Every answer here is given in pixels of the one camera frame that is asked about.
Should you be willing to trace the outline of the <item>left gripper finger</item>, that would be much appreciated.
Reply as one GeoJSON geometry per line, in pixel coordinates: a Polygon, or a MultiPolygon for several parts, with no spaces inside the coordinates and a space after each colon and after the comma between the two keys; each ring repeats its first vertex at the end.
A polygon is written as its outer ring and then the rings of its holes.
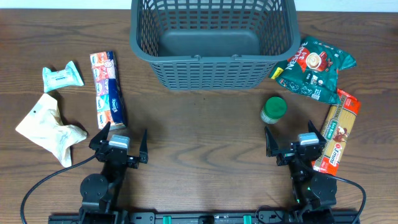
{"type": "Polygon", "coordinates": [[[101,149],[103,143],[107,140],[109,130],[110,130],[111,122],[108,121],[105,125],[105,127],[96,135],[94,136],[90,143],[89,143],[89,148],[90,149],[101,149]]]}
{"type": "Polygon", "coordinates": [[[148,162],[148,148],[147,148],[147,130],[144,131],[144,135],[142,137],[141,145],[139,148],[139,158],[140,163],[146,164],[148,162]]]}

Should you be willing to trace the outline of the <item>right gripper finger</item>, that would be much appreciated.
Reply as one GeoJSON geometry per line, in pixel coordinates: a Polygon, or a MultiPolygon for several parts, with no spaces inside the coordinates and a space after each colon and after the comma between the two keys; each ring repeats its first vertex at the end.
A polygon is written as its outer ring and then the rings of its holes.
{"type": "Polygon", "coordinates": [[[264,130],[266,135],[266,156],[275,157],[279,153],[279,146],[269,128],[266,126],[264,130]]]}
{"type": "Polygon", "coordinates": [[[311,120],[308,121],[308,132],[310,133],[315,133],[319,140],[319,145],[325,146],[326,144],[326,139],[321,135],[319,130],[314,126],[311,120]]]}

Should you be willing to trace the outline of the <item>orange spaghetti packet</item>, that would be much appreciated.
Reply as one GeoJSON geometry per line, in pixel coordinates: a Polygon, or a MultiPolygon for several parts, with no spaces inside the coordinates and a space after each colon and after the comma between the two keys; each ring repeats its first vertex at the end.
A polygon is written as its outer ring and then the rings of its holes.
{"type": "Polygon", "coordinates": [[[326,139],[321,156],[312,162],[313,169],[336,175],[347,141],[352,132],[361,102],[353,95],[337,89],[340,103],[331,105],[321,135],[326,139]]]}

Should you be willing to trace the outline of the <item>Kleenex tissue multipack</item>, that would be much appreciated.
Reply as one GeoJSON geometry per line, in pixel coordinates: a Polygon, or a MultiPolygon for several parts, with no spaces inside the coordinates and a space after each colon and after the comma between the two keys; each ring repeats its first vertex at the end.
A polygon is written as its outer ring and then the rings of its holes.
{"type": "Polygon", "coordinates": [[[96,89],[98,128],[110,123],[110,130],[127,126],[124,102],[113,51],[90,54],[91,71],[96,89]]]}

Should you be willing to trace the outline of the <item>green lidded jar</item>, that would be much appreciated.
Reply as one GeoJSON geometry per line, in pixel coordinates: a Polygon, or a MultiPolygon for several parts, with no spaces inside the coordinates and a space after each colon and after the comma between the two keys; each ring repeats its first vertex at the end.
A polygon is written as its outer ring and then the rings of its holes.
{"type": "Polygon", "coordinates": [[[267,124],[275,124],[280,120],[287,111],[287,103],[278,96],[269,98],[263,106],[260,116],[263,122],[267,124]]]}

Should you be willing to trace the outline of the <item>green Nescafe coffee bag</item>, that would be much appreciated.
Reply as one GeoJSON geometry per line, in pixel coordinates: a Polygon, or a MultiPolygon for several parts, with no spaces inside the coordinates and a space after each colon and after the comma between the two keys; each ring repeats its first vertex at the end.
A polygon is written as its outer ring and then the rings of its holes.
{"type": "Polygon", "coordinates": [[[269,74],[280,86],[322,103],[338,104],[338,73],[356,60],[338,47],[307,36],[291,58],[276,63],[269,74]]]}

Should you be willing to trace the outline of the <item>beige paper pouch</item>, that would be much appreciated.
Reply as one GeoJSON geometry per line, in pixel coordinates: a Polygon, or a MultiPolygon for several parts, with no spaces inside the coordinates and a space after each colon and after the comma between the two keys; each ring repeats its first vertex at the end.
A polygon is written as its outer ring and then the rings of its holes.
{"type": "Polygon", "coordinates": [[[16,131],[51,152],[63,167],[72,165],[70,146],[87,137],[87,132],[78,126],[62,123],[57,100],[47,93],[17,125],[16,131]]]}

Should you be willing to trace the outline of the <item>light blue wipes packet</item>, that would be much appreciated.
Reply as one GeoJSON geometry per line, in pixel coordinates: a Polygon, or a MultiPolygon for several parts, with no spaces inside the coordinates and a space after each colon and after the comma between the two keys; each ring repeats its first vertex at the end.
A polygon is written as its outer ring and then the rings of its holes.
{"type": "Polygon", "coordinates": [[[44,81],[44,93],[66,86],[84,85],[80,73],[73,61],[68,62],[64,70],[56,72],[44,67],[42,70],[42,78],[44,81]]]}

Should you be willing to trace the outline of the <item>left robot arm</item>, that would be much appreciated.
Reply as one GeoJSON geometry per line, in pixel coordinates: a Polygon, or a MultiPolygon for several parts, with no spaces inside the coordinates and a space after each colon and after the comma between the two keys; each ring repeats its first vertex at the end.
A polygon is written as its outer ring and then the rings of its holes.
{"type": "Polygon", "coordinates": [[[118,196],[128,168],[137,169],[148,162],[147,131],[144,132],[138,156],[130,156],[130,138],[113,135],[107,140],[110,123],[91,139],[89,148],[95,151],[95,158],[103,163],[99,174],[90,174],[80,185],[83,198],[79,209],[80,224],[122,224],[129,223],[126,210],[117,207],[118,196]]]}

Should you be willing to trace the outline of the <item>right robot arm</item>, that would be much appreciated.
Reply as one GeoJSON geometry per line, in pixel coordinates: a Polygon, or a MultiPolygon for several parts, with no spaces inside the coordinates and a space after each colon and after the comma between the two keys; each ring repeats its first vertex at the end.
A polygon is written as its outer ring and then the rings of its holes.
{"type": "Polygon", "coordinates": [[[326,139],[311,121],[308,132],[300,134],[298,141],[280,149],[270,129],[265,128],[266,154],[275,157],[278,166],[288,166],[292,179],[294,199],[298,207],[291,218],[300,223],[334,223],[331,207],[336,204],[336,180],[313,169],[325,147],[326,139]]]}

